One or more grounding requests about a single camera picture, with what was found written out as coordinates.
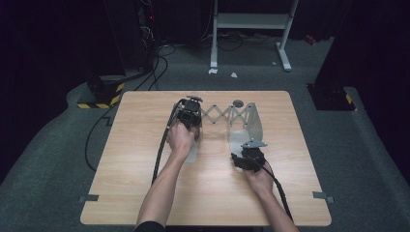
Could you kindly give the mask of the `black equipment rack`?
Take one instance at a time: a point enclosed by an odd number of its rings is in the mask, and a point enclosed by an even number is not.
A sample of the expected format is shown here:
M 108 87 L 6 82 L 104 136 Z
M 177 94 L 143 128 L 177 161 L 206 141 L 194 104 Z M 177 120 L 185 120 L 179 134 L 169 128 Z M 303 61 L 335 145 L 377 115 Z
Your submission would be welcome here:
M 146 57 L 146 68 L 151 70 L 157 52 L 157 29 L 153 0 L 135 0 L 139 31 Z

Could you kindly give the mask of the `grey metal extendable book rack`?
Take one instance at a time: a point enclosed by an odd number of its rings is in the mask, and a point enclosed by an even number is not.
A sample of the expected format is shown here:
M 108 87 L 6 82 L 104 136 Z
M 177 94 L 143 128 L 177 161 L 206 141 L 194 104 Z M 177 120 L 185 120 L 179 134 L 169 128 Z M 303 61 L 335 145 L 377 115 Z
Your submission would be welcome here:
M 241 145 L 250 140 L 263 141 L 263 127 L 256 104 L 250 102 L 241 108 L 228 105 L 220 108 L 212 104 L 207 109 L 201 107 L 202 122 L 197 128 L 201 128 L 205 122 L 216 124 L 225 123 L 227 142 L 231 153 L 242 157 Z

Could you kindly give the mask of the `person's left hand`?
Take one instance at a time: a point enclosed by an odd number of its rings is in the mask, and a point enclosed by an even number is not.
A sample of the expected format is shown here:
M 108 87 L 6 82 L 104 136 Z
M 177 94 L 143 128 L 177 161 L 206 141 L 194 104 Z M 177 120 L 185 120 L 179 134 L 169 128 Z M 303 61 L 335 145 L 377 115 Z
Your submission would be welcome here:
M 184 161 L 190 153 L 196 136 L 196 127 L 187 129 L 183 123 L 174 124 L 170 128 L 166 138 L 171 148 L 170 159 Z

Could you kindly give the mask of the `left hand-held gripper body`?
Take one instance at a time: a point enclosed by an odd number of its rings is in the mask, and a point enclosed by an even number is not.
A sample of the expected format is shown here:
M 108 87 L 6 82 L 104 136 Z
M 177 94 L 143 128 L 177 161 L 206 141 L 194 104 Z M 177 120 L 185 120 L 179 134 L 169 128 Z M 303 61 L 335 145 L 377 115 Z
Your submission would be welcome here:
M 202 122 L 201 103 L 199 96 L 187 96 L 177 103 L 176 118 L 185 125 L 187 129 L 199 127 Z

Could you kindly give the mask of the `black yellow striped base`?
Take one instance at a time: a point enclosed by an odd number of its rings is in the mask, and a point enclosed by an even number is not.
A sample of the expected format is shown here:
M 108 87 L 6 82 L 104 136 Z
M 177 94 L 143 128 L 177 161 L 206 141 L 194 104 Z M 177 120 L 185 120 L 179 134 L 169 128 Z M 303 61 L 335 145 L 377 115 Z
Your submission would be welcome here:
M 356 106 L 352 98 L 343 88 L 333 89 L 326 86 L 309 84 L 307 86 L 310 97 L 317 110 L 325 111 L 355 111 Z
M 121 82 L 106 83 L 100 77 L 92 78 L 87 81 L 77 106 L 82 109 L 113 107 L 119 101 L 124 86 Z

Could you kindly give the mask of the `white metal stand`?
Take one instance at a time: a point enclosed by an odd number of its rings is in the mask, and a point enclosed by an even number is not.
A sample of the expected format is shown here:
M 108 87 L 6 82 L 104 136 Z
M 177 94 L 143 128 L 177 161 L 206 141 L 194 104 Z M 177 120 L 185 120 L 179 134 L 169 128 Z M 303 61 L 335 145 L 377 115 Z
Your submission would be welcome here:
M 278 55 L 286 72 L 292 70 L 285 46 L 295 17 L 299 0 L 292 0 L 288 14 L 232 14 L 219 12 L 219 0 L 214 1 L 213 33 L 210 53 L 210 69 L 218 68 L 218 30 L 219 29 L 267 29 L 282 30 L 282 36 L 276 43 Z

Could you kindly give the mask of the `person's right hand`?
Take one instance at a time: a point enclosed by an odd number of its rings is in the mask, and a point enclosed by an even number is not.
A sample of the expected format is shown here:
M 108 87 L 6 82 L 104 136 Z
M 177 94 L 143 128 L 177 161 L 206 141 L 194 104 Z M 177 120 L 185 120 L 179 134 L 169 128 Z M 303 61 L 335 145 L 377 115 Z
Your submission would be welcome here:
M 260 170 L 253 173 L 252 171 L 245 170 L 244 175 L 250 188 L 258 197 L 265 197 L 273 194 L 273 179 L 266 171 Z

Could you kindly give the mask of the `black sleeve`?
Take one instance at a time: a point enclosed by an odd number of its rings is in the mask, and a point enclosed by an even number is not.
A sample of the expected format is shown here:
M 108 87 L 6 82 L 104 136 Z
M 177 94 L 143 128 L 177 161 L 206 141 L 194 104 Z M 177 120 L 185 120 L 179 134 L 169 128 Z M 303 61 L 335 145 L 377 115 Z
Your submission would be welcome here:
M 165 227 L 156 221 L 144 221 L 133 232 L 165 232 Z

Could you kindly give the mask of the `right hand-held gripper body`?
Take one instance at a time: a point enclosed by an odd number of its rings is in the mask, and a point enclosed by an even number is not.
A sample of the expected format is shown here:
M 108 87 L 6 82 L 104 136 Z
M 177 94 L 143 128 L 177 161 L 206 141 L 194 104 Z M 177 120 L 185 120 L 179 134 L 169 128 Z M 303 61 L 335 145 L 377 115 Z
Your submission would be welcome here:
M 260 148 L 266 146 L 265 142 L 259 140 L 250 140 L 242 144 L 242 157 L 244 159 L 242 168 L 254 173 L 258 172 L 265 164 L 265 156 Z

